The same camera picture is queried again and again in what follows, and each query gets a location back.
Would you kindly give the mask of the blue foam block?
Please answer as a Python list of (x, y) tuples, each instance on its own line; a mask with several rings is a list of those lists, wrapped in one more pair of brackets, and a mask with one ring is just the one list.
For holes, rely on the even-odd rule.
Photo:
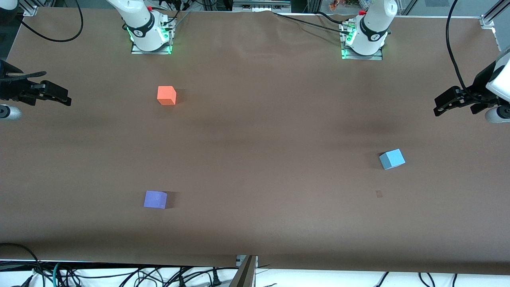
[(394, 149), (379, 156), (381, 166), (384, 170), (393, 169), (406, 163), (400, 149)]

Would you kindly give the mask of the orange foam block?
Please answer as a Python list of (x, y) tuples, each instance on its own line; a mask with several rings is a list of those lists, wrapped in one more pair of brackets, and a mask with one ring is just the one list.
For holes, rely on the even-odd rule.
[(172, 86), (159, 86), (157, 100), (163, 106), (176, 105), (177, 92)]

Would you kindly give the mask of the purple foam block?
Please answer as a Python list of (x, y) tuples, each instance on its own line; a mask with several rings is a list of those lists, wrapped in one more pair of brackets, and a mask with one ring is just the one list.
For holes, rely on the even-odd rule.
[(146, 191), (143, 207), (165, 209), (168, 194), (164, 191)]

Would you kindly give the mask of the orange toy clutter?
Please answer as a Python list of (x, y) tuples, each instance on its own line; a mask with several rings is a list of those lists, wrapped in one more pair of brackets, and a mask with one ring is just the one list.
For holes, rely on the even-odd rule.
[(332, 12), (344, 12), (346, 10), (360, 10), (359, 0), (330, 0), (328, 9)]

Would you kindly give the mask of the brown paper table cover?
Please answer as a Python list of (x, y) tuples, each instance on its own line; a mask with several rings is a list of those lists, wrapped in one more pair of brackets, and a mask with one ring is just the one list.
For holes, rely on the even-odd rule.
[[(383, 60), (270, 12), (192, 12), (133, 55), (113, 9), (7, 61), (72, 98), (0, 122), (0, 243), (42, 260), (510, 274), (510, 125), (468, 107), (444, 18), (396, 18)], [(172, 86), (176, 105), (157, 100)], [(384, 170), (400, 149), (406, 163)], [(168, 194), (143, 207), (146, 191)]]

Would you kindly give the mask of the silver metal equipment box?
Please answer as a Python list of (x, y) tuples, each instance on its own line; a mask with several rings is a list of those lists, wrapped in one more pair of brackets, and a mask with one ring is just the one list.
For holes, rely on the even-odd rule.
[(233, 12), (262, 12), (291, 13), (291, 0), (233, 0)]

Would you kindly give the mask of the aluminium frame extrusion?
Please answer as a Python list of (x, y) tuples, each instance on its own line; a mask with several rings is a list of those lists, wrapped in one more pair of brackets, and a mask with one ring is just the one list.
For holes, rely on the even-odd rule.
[(494, 20), (502, 12), (510, 7), (510, 0), (497, 0), (488, 11), (482, 14), (479, 18), (482, 29), (491, 29), (494, 27)]
[(40, 2), (40, 0), (18, 0), (19, 9), (18, 14), (21, 14), (25, 17), (35, 16), (37, 13), (37, 9), (40, 6), (44, 6), (44, 2)]

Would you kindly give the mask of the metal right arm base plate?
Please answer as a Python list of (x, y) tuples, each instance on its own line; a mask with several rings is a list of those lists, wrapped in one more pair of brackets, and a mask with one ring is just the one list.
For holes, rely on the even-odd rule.
[(132, 54), (170, 55), (173, 51), (175, 22), (148, 22), (146, 25), (127, 27), (132, 41)]

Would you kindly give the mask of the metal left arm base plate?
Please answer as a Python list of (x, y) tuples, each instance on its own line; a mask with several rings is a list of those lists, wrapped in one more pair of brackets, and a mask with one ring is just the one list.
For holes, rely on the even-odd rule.
[(371, 61), (381, 61), (383, 60), (383, 50), (380, 46), (378, 51), (373, 55), (361, 55), (356, 53), (352, 47), (347, 45), (347, 40), (351, 38), (355, 34), (355, 23), (351, 21), (342, 21), (339, 24), (340, 31), (348, 31), (349, 35), (340, 33), (340, 46), (341, 46), (341, 55), (342, 59), (350, 59), (350, 60), (371, 60)]

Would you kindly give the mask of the aluminium frame post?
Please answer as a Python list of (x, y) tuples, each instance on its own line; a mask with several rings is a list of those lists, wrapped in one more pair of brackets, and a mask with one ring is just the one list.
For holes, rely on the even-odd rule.
[(244, 256), (228, 287), (255, 287), (258, 256)]

